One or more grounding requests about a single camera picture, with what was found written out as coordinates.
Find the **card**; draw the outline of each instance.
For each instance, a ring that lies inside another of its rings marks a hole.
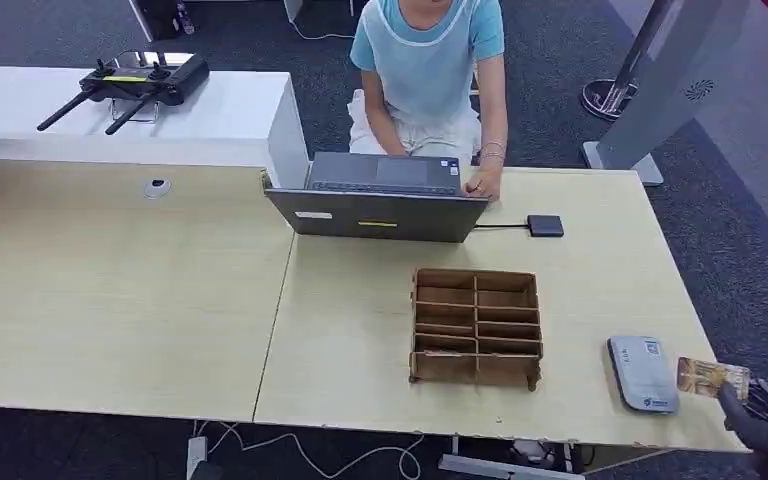
[[[685,357],[678,359],[676,385],[682,392],[717,398],[717,392],[726,380],[734,385],[738,400],[746,400],[749,395],[748,368]]]

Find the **laptop lid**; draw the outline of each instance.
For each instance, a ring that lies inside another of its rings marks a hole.
[[[463,242],[489,203],[463,196],[264,192],[299,234],[430,242]]]

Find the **hand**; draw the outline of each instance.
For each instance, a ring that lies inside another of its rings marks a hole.
[[[483,162],[464,185],[464,192],[471,197],[489,197],[498,200],[502,188],[501,162]]]
[[[755,453],[768,455],[768,383],[758,380],[750,384],[746,406],[737,399],[734,385],[728,382],[720,387],[717,399],[726,414],[726,428],[734,430],[737,438]]]

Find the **laptop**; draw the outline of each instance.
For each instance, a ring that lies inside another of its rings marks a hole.
[[[456,158],[321,152],[314,156],[306,188],[456,196],[461,191],[460,178]]]
[[[302,235],[460,243],[489,204],[461,192],[454,158],[320,153],[314,159],[306,189],[264,190]]]
[[[296,233],[461,243],[486,198],[267,189]]]

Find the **external hard drive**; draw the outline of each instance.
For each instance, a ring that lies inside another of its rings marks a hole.
[[[608,352],[626,405],[644,412],[678,409],[675,376],[667,366],[661,342],[652,337],[611,337]]]

